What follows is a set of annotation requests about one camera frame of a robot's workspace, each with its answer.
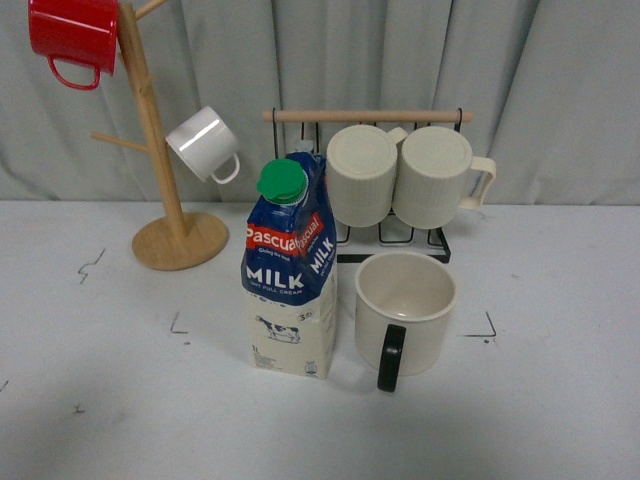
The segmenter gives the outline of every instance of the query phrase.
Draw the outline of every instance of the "pascual logo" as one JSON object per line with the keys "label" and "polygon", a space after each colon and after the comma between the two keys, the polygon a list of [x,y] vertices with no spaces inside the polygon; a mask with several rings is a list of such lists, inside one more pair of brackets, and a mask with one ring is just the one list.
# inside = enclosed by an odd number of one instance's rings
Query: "pascual logo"
{"label": "pascual logo", "polygon": [[247,248],[269,247],[286,255],[306,255],[311,240],[322,231],[324,225],[320,215],[314,213],[299,237],[295,232],[281,232],[268,227],[247,225]]}

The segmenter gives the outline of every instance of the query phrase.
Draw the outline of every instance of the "wooden base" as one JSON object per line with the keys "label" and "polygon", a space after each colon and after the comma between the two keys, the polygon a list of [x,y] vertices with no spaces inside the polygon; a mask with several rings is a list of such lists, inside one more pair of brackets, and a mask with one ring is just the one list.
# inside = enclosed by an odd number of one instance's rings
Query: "wooden base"
{"label": "wooden base", "polygon": [[140,230],[131,247],[143,265],[154,270],[183,270],[215,257],[227,244],[229,231],[218,217],[207,213],[184,213],[187,237],[173,238],[166,217]]}

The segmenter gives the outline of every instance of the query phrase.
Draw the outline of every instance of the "wooden mug tree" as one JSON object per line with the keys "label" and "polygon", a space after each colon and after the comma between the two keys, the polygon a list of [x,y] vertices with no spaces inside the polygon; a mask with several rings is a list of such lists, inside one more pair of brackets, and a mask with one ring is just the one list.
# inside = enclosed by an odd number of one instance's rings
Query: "wooden mug tree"
{"label": "wooden mug tree", "polygon": [[95,132],[92,137],[144,151],[151,156],[165,216],[143,227],[134,236],[131,246],[138,261],[149,268],[182,270],[217,255],[226,245],[229,232],[219,218],[207,213],[184,213],[180,204],[137,23],[165,1],[152,0],[137,11],[129,3],[118,5],[121,60],[136,99],[146,146]]}

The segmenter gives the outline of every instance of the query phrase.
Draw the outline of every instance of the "beige mug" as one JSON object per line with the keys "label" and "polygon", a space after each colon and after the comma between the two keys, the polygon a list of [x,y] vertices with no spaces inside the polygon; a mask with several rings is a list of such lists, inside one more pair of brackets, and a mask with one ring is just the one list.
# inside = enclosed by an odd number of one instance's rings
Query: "beige mug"
{"label": "beige mug", "polygon": [[391,210],[401,128],[353,125],[327,147],[327,191],[334,217],[351,227],[381,222]]}
{"label": "beige mug", "polygon": [[[469,171],[486,174],[476,196],[463,196]],[[404,140],[398,160],[393,211],[407,225],[439,228],[458,207],[477,209],[496,176],[490,158],[475,157],[466,138],[445,127],[424,127]]]}
{"label": "beige mug", "polygon": [[440,355],[457,302],[456,281],[439,261],[414,251],[375,254],[356,272],[356,347],[378,369],[378,388],[415,375]]}

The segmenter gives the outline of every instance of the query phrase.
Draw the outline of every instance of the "red enamel mug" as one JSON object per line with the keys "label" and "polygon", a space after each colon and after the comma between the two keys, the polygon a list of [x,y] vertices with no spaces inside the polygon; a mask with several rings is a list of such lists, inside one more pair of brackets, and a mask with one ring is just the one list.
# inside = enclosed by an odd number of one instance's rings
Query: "red enamel mug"
{"label": "red enamel mug", "polygon": [[[118,0],[29,0],[31,48],[49,60],[56,78],[67,87],[93,90],[100,72],[113,75],[116,60]],[[56,61],[94,71],[93,82],[65,79]]]}

